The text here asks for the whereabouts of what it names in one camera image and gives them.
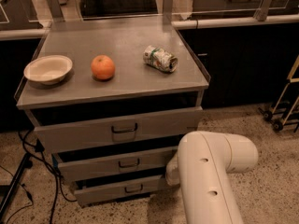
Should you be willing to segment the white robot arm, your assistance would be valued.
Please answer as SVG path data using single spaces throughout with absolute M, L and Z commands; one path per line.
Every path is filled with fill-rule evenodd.
M 185 134 L 165 178 L 170 186 L 180 185 L 187 224 L 244 224 L 228 174 L 252 170 L 258 158 L 257 147 L 243 135 Z

